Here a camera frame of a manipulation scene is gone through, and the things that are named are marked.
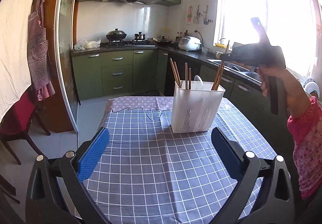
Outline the pink floral sleeve forearm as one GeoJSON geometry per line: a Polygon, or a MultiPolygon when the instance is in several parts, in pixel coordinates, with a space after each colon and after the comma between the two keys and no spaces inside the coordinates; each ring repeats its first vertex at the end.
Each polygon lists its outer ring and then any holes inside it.
{"type": "Polygon", "coordinates": [[[302,199],[310,198],[321,186],[321,105],[315,96],[310,102],[300,118],[287,121],[295,144],[293,160],[302,199]]]}

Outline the person's right hand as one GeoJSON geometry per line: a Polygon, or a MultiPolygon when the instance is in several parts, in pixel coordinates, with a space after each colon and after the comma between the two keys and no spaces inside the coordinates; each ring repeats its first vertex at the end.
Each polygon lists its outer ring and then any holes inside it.
{"type": "Polygon", "coordinates": [[[266,85],[264,76],[272,76],[283,82],[287,94],[287,110],[293,119],[299,119],[311,106],[310,98],[305,93],[298,79],[287,69],[262,66],[257,70],[261,80],[263,96],[268,96],[269,88],[266,85]]]}

